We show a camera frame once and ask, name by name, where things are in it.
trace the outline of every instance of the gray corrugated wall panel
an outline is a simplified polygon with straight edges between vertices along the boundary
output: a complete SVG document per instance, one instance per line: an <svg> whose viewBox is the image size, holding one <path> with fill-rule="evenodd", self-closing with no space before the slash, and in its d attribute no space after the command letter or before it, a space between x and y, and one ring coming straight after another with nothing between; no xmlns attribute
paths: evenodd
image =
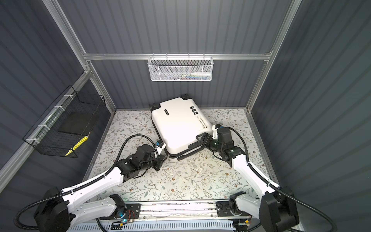
<svg viewBox="0 0 371 232"><path fill-rule="evenodd" d="M290 0L64 0L88 53L269 52Z"/></svg>
<svg viewBox="0 0 371 232"><path fill-rule="evenodd" d="M303 1L252 111L280 183L339 231L367 231L371 215L370 8Z"/></svg>
<svg viewBox="0 0 371 232"><path fill-rule="evenodd" d="M42 1L0 1L0 168L83 73Z"/></svg>
<svg viewBox="0 0 371 232"><path fill-rule="evenodd" d="M213 79L155 82L146 61L92 61L117 108L148 108L188 93L200 107L245 107L264 61L214 61Z"/></svg>
<svg viewBox="0 0 371 232"><path fill-rule="evenodd" d="M97 94L91 81L84 85L81 92ZM107 108L101 111L89 139L79 147L81 150L78 158L44 156L37 151L30 155L0 193L0 217L3 219L0 229L2 231L17 230L13 225L15 214L24 206L42 199L49 188L56 186L62 189L82 181L110 116ZM35 224L32 215L34 210L31 209L25 213L25 216L22 216L23 223Z"/></svg>

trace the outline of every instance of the table surface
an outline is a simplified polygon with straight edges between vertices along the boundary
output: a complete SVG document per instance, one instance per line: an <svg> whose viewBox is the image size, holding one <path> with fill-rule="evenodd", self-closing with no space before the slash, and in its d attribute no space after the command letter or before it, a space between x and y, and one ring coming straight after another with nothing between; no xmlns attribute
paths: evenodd
<svg viewBox="0 0 371 232"><path fill-rule="evenodd" d="M250 161L267 174L244 109L201 110L212 124L220 123L236 129L246 141ZM157 141L158 136L151 122L151 112L117 111L89 177L109 169L123 141L130 135L138 133ZM243 149L241 140L234 132L232 138L235 145ZM137 147L142 144L149 142L145 138L134 137L124 147L121 158L134 154ZM119 194L126 202L225 199L239 191L246 191L252 197L257 196L237 171L204 149L181 161L167 159L160 171L149 169L141 178L131 179L112 187L91 200L100 200L111 194Z"/></svg>

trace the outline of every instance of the black wire mesh basket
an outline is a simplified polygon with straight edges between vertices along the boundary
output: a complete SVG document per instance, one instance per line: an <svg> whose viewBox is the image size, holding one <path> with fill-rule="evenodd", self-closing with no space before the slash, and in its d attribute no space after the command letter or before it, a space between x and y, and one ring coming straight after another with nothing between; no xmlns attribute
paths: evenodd
<svg viewBox="0 0 371 232"><path fill-rule="evenodd" d="M53 114L23 140L39 153L48 156L78 158L93 130L100 111L106 106L104 97L74 91L53 108Z"/></svg>

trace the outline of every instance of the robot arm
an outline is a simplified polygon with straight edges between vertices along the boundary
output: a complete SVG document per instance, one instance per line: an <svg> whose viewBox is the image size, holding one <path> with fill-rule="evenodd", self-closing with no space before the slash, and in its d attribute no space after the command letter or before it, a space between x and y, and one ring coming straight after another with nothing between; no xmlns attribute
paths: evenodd
<svg viewBox="0 0 371 232"><path fill-rule="evenodd" d="M105 175L106 172L80 184L64 188L61 191L56 187L47 191L44 198L57 195L60 192L71 191L71 193L44 202L38 206L34 214L34 219L39 231L65 232L68 228L84 221L107 216L113 216L115 219L123 219L123 222L127 222L125 218L128 218L128 209L121 197L117 194L95 202L84 202L110 187L137 177L143 170L146 172L152 167L156 171L160 170L163 162L166 160L166 156L160 155L165 146L166 144L162 141L157 141L156 149L159 156L157 156L154 148L150 145L145 144L138 147L135 154L128 156L126 159L119 160L116 167L104 176L104 178L78 191L73 192L71 190L98 179L102 175Z"/></svg>
<svg viewBox="0 0 371 232"><path fill-rule="evenodd" d="M281 188L251 163L246 151L234 145L229 128L217 124L213 126L213 135L204 133L197 136L197 140L213 153L218 152L222 160L247 180L259 197L255 199L245 192L231 195L227 210L234 215L247 212L259 218L267 232L281 232L299 224L295 202L282 196L268 184L293 196L291 190L288 187Z"/></svg>

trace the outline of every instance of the black cable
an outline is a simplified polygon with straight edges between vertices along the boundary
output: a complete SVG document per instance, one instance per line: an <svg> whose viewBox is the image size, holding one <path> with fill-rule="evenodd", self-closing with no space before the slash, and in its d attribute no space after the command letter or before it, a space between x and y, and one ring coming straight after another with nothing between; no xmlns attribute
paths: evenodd
<svg viewBox="0 0 371 232"><path fill-rule="evenodd" d="M95 220L96 220L96 222L97 222L99 228L100 228L103 232L108 232L108 231L106 231L106 229L102 226L101 222L99 221L99 218L96 218Z"/></svg>
<svg viewBox="0 0 371 232"><path fill-rule="evenodd" d="M215 154L214 154L214 152L213 152L213 156L215 157L215 158L217 158L218 160L221 160L221 161L223 161L223 159L222 158L219 158L219 157L217 157Z"/></svg>
<svg viewBox="0 0 371 232"><path fill-rule="evenodd" d="M117 222L113 222L112 224L111 224L111 230L113 230L113 229L121 229L120 227L122 227L121 226L121 223L122 223L122 221L117 221Z"/></svg>
<svg viewBox="0 0 371 232"><path fill-rule="evenodd" d="M228 128L228 129L234 131L234 132L238 135L238 137L240 137L240 139L242 140L243 146L244 146L244 148L245 148L246 161L249 162L249 153L247 152L247 146L246 146L246 143L245 143L245 141L243 140L242 136L241 136L241 135L240 135L240 134L239 134L235 129L233 129L232 127L225 127L225 128Z"/></svg>
<svg viewBox="0 0 371 232"><path fill-rule="evenodd" d="M147 172L148 169L149 169L149 168L147 168L147 169L143 172L143 174L141 174L140 176L133 177L133 179L136 179L136 178L142 177L142 176Z"/></svg>
<svg viewBox="0 0 371 232"><path fill-rule="evenodd" d="M36 231L36 230L38 230L39 228L38 228L37 226L28 226L28 225L25 225L25 224L21 223L20 220L19 220L20 216L21 216L21 215L22 215L26 210L31 209L31 208L34 207L34 206L37 206L37 205L39 205L39 204L41 204L41 203L43 203L43 202L47 202L47 201L50 201L50 200L53 200L53 199L56 199L56 198L59 198L59 197L62 197L62 196L65 196L65 195L71 194L72 192L79 191L79 190L81 190L81 189L83 189L83 188L85 188L85 187L87 187L87 186L89 186L89 185L92 185L92 184L96 183L97 181L103 179L106 175L108 175L108 174L109 174L109 173L110 173L110 172L111 172L111 171L116 167L117 162L118 162L118 160L120 159L120 155L121 155L121 153L122 153L122 150L124 149L124 146L125 146L126 143L127 143L131 138L133 138L133 137L144 137L144 138L148 139L148 140L152 143L152 146L153 146L153 148L154 148L154 150L155 150L155 152L156 152L156 154L157 154L157 156L158 156L158 152L157 152L157 149L156 149L156 145L155 145L155 143L154 143L154 142L153 142L149 137L147 137L147 136L145 136L145 135L142 135L142 134L134 134L134 135L132 135L132 136L129 136L129 137L124 141L124 143L122 144L122 146L121 146L121 148L120 148L120 151L119 151L118 154L117 154L117 157L116 157L116 160L115 160L114 164L113 164L113 165L110 167L110 169L109 169L108 171L106 171L103 175L99 176L98 178L96 178L96 179L94 179L94 180L92 180L92 181L90 181L90 182L88 182L88 183L86 183L86 184L84 184L84 185L82 185L82 186L79 186L79 187L74 188L74 189L72 189L72 190L69 190L69 191L67 191L67 192L62 192L62 193L56 194L56 195L54 195L54 196L50 196L50 197L44 198L44 199L42 199L42 200L38 200L38 201L36 201L36 202L34 202L34 203L31 203L31 204L27 205L26 207L24 207L23 209L21 209L21 210L20 210L20 211L15 215L15 217L14 217L14 219L13 219L14 225L15 225L16 227L18 227L18 228L20 228L20 229L24 229L24 230L29 230L29 231Z"/></svg>
<svg viewBox="0 0 371 232"><path fill-rule="evenodd" d="M276 192L284 195L285 197L287 198L290 198L291 200L295 201L296 203L310 209L311 211L315 212L316 214L320 215L321 217L323 217L326 221L328 221L331 225L331 229L329 231L326 231L326 232L336 232L338 231L338 227L336 226L335 222L329 217L327 216L325 213L323 213L322 211L314 208L313 206L311 205L308 205L307 203L305 202L302 202L301 200L299 199L296 199L295 197L293 196L290 196L288 195L287 193L283 192L282 190L280 190L279 188L277 188L276 186L274 186L273 184L271 184L268 180L266 180L264 177L262 177L254 168L253 166L251 165L251 163L248 163L248 166L250 167L250 169L253 171L253 173L255 173L255 175L257 175L264 183L266 183L269 187L273 188ZM292 231L292 232L304 232L304 231L299 231L297 229L288 229L288 231Z"/></svg>
<svg viewBox="0 0 371 232"><path fill-rule="evenodd" d="M250 231L253 231L255 230L256 228L258 228L259 226L261 226L262 224L259 222L258 224L256 224L255 226L253 227L248 227L248 230L246 230L245 232L250 232Z"/></svg>

